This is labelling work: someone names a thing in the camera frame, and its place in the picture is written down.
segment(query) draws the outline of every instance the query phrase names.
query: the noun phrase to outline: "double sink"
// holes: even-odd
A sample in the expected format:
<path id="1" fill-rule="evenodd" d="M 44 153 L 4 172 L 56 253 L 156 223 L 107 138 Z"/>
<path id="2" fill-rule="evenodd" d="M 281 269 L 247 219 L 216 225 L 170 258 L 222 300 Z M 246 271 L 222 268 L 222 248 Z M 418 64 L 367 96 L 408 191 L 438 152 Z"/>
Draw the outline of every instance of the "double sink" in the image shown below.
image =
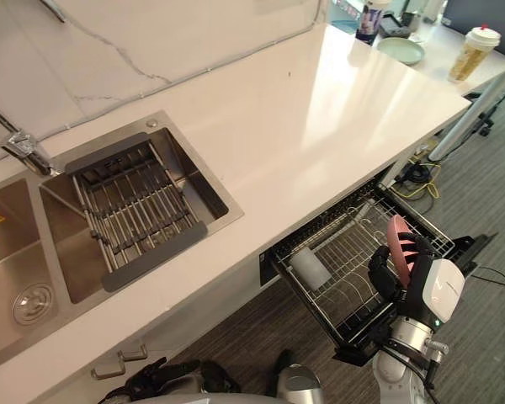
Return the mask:
<path id="1" fill-rule="evenodd" d="M 164 112 L 52 162 L 0 184 L 0 364 L 242 215 Z"/>

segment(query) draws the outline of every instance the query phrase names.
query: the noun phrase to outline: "faucet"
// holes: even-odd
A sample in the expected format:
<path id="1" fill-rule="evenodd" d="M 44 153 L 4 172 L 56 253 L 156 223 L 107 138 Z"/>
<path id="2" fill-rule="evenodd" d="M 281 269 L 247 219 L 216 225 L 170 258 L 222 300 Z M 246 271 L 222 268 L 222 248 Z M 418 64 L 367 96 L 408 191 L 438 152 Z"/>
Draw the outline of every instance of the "faucet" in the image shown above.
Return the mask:
<path id="1" fill-rule="evenodd" d="M 0 142 L 3 150 L 40 176 L 55 175 L 56 171 L 38 150 L 37 142 L 32 135 L 14 125 L 2 112 L 0 112 L 0 124 L 9 131 L 9 134 Z"/>
<path id="2" fill-rule="evenodd" d="M 61 8 L 53 0 L 40 0 L 40 2 L 47 7 L 47 9 L 54 14 L 54 16 L 60 20 L 60 22 L 66 22 L 66 16 L 61 11 Z"/>

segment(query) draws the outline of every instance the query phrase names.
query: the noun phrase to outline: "drain strainer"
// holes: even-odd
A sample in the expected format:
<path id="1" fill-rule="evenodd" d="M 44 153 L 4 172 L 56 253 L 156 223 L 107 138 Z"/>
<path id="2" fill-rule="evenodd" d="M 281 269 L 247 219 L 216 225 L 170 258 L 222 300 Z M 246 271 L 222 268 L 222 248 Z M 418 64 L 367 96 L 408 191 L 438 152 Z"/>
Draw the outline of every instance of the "drain strainer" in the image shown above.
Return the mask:
<path id="1" fill-rule="evenodd" d="M 48 284 L 32 284 L 13 303 L 13 318 L 28 326 L 37 322 L 52 305 L 52 289 Z"/>

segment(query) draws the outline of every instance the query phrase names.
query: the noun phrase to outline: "drawer handle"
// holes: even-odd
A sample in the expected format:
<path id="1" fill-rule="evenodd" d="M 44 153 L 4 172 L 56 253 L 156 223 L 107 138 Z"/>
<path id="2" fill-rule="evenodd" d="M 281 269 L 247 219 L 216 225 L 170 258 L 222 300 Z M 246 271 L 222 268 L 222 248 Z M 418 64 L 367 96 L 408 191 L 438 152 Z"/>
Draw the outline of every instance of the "drawer handle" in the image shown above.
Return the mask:
<path id="1" fill-rule="evenodd" d="M 122 360 L 122 358 L 118 355 L 118 363 L 120 364 L 120 370 L 116 370 L 115 372 L 110 372 L 110 373 L 103 373 L 99 374 L 95 368 L 92 369 L 90 372 L 90 375 L 95 379 L 95 380 L 105 380 L 105 379 L 110 379 L 111 377 L 116 377 L 116 376 L 122 376 L 125 375 L 125 363 Z"/>
<path id="2" fill-rule="evenodd" d="M 148 357 L 148 350 L 145 344 L 141 345 L 141 352 L 138 354 L 125 356 L 122 351 L 118 352 L 118 358 L 120 358 L 122 362 L 133 362 L 135 360 L 144 360 L 147 359 L 147 357 Z"/>

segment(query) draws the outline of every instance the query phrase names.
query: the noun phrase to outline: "faucet spout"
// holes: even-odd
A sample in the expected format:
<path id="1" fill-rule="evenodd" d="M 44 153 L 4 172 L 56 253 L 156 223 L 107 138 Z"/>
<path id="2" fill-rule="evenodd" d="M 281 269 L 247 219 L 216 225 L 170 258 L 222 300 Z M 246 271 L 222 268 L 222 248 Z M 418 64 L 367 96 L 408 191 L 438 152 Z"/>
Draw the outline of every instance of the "faucet spout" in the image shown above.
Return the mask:
<path id="1" fill-rule="evenodd" d="M 42 151 L 38 150 L 37 142 L 32 135 L 13 124 L 2 112 L 0 112 L 0 124 L 9 131 L 0 142 L 3 150 L 40 176 L 54 175 L 55 170 Z"/>

